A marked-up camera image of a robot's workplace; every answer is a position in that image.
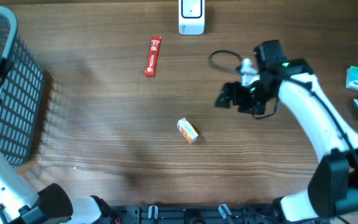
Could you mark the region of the teal white small box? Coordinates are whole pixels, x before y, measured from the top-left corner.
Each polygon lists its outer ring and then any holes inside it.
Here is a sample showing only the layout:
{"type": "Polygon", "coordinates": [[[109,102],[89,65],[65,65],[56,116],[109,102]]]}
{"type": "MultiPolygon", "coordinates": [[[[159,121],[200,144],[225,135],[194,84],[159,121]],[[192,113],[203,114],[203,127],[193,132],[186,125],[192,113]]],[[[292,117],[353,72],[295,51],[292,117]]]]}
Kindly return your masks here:
{"type": "Polygon", "coordinates": [[[358,91],[358,67],[350,66],[347,69],[346,88],[358,91]]]}

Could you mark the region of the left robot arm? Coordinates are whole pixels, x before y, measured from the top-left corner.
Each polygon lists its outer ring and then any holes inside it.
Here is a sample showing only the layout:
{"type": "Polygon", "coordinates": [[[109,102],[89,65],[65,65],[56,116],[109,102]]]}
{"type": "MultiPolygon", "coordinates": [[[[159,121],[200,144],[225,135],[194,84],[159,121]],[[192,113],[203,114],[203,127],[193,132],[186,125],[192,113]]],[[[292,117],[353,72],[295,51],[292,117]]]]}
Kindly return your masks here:
{"type": "MultiPolygon", "coordinates": [[[[24,62],[10,60],[10,49],[0,55],[0,144],[6,148],[30,146],[43,86],[27,80],[5,85],[10,72],[24,62]]],[[[0,152],[0,218],[8,223],[122,223],[104,200],[94,195],[71,199],[58,184],[36,192],[0,152]]]]}

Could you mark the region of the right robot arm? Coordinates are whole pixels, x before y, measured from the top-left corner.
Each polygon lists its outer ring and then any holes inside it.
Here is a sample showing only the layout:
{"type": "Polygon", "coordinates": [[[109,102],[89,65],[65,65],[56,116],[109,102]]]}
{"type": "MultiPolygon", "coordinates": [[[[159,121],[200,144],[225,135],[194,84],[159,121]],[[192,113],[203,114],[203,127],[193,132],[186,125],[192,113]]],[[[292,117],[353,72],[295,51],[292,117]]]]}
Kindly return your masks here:
{"type": "Polygon", "coordinates": [[[307,135],[318,166],[305,190],[276,198],[258,210],[247,206],[245,217],[268,223],[329,223],[358,211],[358,133],[324,94],[317,76],[303,58],[289,60],[278,40],[254,49],[255,62],[240,60],[239,82],[227,82],[215,102],[236,106],[240,113],[265,119],[266,104],[285,105],[307,135]]]}

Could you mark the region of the red coffee stick sachet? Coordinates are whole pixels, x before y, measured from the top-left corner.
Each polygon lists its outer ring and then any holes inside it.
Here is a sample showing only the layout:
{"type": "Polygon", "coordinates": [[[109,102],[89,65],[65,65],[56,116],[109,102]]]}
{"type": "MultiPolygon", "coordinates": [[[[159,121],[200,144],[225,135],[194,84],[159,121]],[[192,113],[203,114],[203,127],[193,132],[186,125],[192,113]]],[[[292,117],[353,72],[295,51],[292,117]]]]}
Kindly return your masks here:
{"type": "Polygon", "coordinates": [[[154,77],[155,69],[157,67],[158,54],[161,46],[162,38],[153,36],[150,40],[149,60],[145,68],[144,75],[146,77],[154,77]]]}

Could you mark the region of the orange juice carton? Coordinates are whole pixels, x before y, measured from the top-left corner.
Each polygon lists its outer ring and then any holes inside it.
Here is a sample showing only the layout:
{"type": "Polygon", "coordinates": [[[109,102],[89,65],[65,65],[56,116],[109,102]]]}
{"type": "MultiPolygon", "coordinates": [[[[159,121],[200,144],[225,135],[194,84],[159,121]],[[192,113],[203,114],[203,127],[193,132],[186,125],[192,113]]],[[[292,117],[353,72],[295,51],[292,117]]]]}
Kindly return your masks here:
{"type": "Polygon", "coordinates": [[[192,124],[186,119],[179,119],[177,122],[177,128],[179,132],[183,135],[183,137],[192,144],[198,138],[198,133],[196,129],[192,126],[192,124]]]}

